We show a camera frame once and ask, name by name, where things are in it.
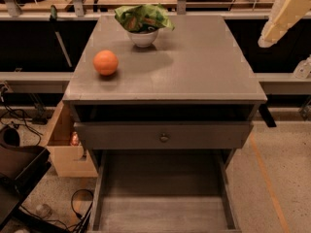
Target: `bowl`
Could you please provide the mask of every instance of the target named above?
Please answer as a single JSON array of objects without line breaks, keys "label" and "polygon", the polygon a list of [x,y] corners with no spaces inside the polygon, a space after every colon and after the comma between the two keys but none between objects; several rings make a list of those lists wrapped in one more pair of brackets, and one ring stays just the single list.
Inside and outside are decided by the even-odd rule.
[{"label": "bowl", "polygon": [[158,29],[154,31],[144,31],[139,33],[128,32],[129,39],[139,48],[146,48],[150,46],[156,39]]}]

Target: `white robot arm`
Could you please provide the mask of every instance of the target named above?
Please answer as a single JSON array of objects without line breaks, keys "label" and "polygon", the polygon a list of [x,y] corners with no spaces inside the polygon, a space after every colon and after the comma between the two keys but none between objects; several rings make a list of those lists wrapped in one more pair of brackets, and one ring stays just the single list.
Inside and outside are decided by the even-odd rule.
[{"label": "white robot arm", "polygon": [[261,48],[276,44],[311,9],[311,0],[275,0],[259,38]]}]

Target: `drawer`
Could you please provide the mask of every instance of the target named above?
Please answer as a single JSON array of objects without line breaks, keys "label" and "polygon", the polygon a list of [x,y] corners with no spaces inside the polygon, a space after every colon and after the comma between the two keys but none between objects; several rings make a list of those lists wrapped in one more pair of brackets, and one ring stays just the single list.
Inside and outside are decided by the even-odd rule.
[{"label": "drawer", "polygon": [[89,150],[240,149],[251,122],[79,122]]},{"label": "drawer", "polygon": [[219,154],[103,152],[89,233],[241,233]]}]

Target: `cardboard box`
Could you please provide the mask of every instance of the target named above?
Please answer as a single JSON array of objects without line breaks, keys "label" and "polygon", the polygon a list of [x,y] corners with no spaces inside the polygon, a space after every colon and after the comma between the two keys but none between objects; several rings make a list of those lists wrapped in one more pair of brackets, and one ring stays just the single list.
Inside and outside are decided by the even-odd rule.
[{"label": "cardboard box", "polygon": [[73,125],[68,106],[59,102],[47,124],[42,144],[47,146],[52,165],[60,177],[97,177],[88,151],[84,157],[83,146],[70,145]]}]

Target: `orange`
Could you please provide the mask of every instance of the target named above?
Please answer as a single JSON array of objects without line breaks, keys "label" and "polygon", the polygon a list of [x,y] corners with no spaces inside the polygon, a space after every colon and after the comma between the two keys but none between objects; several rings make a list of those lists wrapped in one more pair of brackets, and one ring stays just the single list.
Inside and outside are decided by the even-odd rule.
[{"label": "orange", "polygon": [[117,71],[119,60],[110,50],[99,51],[93,58],[95,70],[103,75],[109,76]]}]

